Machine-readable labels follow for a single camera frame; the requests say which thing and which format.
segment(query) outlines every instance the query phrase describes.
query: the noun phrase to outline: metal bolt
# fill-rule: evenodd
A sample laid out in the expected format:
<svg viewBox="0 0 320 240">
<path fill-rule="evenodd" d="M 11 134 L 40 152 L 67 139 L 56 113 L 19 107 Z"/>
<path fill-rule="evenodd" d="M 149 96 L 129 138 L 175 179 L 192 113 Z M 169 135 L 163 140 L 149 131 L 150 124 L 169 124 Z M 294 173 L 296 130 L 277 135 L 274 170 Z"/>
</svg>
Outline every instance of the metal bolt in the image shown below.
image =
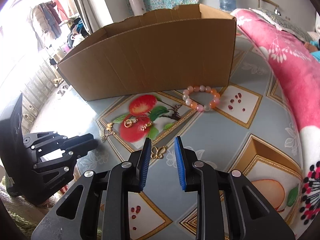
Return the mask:
<svg viewBox="0 0 320 240">
<path fill-rule="evenodd" d="M 197 168 L 201 168 L 201 167 L 204 166 L 204 164 L 203 164 L 203 162 L 201 162 L 201 161 L 196 161 L 196 162 L 194 163 L 194 166 L 196 166 Z"/>
<path fill-rule="evenodd" d="M 90 178 L 90 177 L 93 176 L 93 174 L 94 174 L 93 171 L 86 171 L 86 172 L 84 173 L 84 176 L 87 177 L 87 178 Z"/>
<path fill-rule="evenodd" d="M 231 172 L 231 174 L 232 174 L 232 176 L 234 176 L 234 177 L 240 177 L 240 176 L 241 176 L 241 172 L 238 171 L 238 170 L 233 170 L 233 171 Z"/>
<path fill-rule="evenodd" d="M 121 167 L 127 169 L 127 168 L 130 168 L 131 165 L 132 165 L 131 162 L 124 162 L 124 163 L 121 164 Z"/>
</svg>

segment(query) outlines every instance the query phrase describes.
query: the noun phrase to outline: pink blanket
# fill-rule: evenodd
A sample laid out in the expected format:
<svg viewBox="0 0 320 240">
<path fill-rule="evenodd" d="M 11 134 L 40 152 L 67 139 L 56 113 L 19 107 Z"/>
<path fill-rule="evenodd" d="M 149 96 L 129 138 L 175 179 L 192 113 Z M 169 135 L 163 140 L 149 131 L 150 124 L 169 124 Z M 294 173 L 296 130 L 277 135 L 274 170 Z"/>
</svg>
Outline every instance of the pink blanket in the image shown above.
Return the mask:
<svg viewBox="0 0 320 240">
<path fill-rule="evenodd" d="M 320 211 L 320 64 L 301 41 L 278 31 L 255 12 L 237 9 L 232 15 L 271 65 L 297 122 L 305 177 L 301 206 L 292 225 L 298 238 Z M 311 180 L 317 181 L 317 187 L 309 186 Z"/>
</svg>

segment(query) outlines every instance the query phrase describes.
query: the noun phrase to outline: white cylinder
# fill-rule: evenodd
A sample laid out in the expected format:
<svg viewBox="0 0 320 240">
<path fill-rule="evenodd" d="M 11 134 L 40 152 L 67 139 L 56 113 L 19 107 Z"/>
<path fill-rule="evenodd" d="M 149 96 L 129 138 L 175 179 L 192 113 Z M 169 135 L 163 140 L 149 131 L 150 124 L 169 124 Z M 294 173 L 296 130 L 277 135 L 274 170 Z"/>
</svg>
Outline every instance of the white cylinder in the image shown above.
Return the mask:
<svg viewBox="0 0 320 240">
<path fill-rule="evenodd" d="M 129 0 L 134 16 L 143 15 L 146 12 L 143 0 Z"/>
</svg>

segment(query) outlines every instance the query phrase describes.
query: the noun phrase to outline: bead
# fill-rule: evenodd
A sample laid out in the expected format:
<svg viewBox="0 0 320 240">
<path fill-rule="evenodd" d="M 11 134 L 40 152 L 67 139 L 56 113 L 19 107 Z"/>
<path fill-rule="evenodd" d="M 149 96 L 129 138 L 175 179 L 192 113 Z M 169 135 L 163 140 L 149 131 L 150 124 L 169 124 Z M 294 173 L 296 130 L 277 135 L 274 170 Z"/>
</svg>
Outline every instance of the bead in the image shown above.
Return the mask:
<svg viewBox="0 0 320 240">
<path fill-rule="evenodd" d="M 187 89 L 189 90 L 190 93 L 193 92 L 193 87 L 192 86 L 188 86 Z"/>
<path fill-rule="evenodd" d="M 215 104 L 218 105 L 220 103 L 220 99 L 214 98 L 211 102 L 215 102 Z"/>
<path fill-rule="evenodd" d="M 193 87 L 193 91 L 194 91 L 194 92 L 199 92 L 199 90 L 200 90 L 200 87 L 199 87 L 199 86 L 194 86 L 194 87 Z"/>
<path fill-rule="evenodd" d="M 203 106 L 199 104 L 199 105 L 197 106 L 197 111 L 198 111 L 198 112 L 203 112 Z"/>
<path fill-rule="evenodd" d="M 204 105 L 203 106 L 203 110 L 206 111 L 206 112 L 210 111 L 211 110 L 210 105 Z"/>
<path fill-rule="evenodd" d="M 183 101 L 186 101 L 188 98 L 189 98 L 189 96 L 187 96 L 187 95 L 182 96 Z"/>
<path fill-rule="evenodd" d="M 191 103 L 192 103 L 191 98 L 186 99 L 186 105 L 187 105 L 187 106 L 190 106 L 190 105 L 191 105 Z"/>
<path fill-rule="evenodd" d="M 209 103 L 209 106 L 210 106 L 210 108 L 211 109 L 214 109 L 215 107 L 216 107 L 216 103 L 215 102 L 213 102 L 213 101 L 211 101 L 210 103 Z"/>
<path fill-rule="evenodd" d="M 192 101 L 190 107 L 191 107 L 192 109 L 197 109 L 198 104 L 197 104 L 195 101 Z"/>
<path fill-rule="evenodd" d="M 214 95 L 217 93 L 217 91 L 213 88 L 211 91 L 210 91 L 211 95 Z"/>
<path fill-rule="evenodd" d="M 220 94 L 219 94 L 219 93 L 215 93 L 215 94 L 213 95 L 213 98 L 220 98 Z"/>
</svg>

